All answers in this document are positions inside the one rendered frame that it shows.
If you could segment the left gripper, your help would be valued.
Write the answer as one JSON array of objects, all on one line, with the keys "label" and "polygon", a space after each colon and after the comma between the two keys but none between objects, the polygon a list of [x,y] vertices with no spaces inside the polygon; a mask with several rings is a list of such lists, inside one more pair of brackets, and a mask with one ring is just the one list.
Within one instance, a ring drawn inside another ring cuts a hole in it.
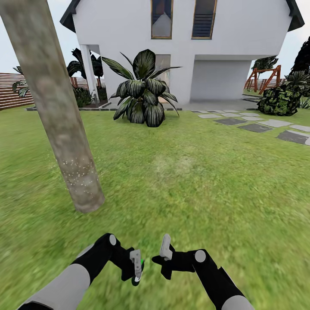
[{"label": "left gripper", "polygon": [[123,281],[128,280],[135,274],[134,263],[130,260],[130,251],[134,251],[134,248],[124,249],[124,255],[122,259],[116,263],[116,266],[122,269],[121,279]]}]

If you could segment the pesticide atomizer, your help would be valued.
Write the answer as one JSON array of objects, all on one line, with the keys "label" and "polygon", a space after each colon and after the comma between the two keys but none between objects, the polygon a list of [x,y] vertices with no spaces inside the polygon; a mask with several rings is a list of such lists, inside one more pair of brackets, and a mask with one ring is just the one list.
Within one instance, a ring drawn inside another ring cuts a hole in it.
[{"label": "pesticide atomizer", "polygon": [[[144,268],[144,262],[142,262],[142,268]],[[141,279],[141,278],[137,278],[137,277],[136,277],[136,274],[134,274],[134,276],[132,277],[132,280],[131,280],[132,285],[134,285],[134,286],[139,285],[140,279]]]}]

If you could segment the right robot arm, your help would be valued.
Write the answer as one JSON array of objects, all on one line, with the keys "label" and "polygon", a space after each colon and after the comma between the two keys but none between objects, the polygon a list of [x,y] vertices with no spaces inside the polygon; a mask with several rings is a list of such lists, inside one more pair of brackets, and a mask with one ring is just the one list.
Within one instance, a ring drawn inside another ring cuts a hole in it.
[{"label": "right robot arm", "polygon": [[160,255],[152,258],[153,262],[162,265],[161,273],[167,280],[171,279],[173,270],[196,272],[216,310],[255,310],[228,272],[222,266],[218,269],[204,249],[175,251],[170,242],[166,233]]}]

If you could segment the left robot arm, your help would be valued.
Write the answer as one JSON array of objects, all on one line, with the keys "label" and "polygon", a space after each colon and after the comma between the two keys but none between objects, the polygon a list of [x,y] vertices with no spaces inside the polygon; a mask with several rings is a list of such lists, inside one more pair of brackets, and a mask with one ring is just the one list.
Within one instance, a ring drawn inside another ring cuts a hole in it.
[{"label": "left robot arm", "polygon": [[104,234],[47,286],[28,298],[18,310],[76,310],[90,284],[110,260],[122,269],[121,279],[142,277],[140,250],[121,247],[113,234]]}]

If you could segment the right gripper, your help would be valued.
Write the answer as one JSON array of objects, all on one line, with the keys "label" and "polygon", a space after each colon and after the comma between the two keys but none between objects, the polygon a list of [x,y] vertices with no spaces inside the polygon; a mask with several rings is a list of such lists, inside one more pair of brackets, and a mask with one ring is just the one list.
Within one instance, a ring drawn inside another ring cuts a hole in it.
[{"label": "right gripper", "polygon": [[171,260],[165,260],[165,257],[160,257],[159,255],[154,256],[152,258],[153,262],[162,265],[161,273],[167,280],[171,279],[173,270],[182,271],[182,272],[184,271],[182,270],[181,260],[180,260],[181,254],[183,252],[175,251],[175,249],[173,248],[171,244],[170,244],[169,249],[173,252]]}]

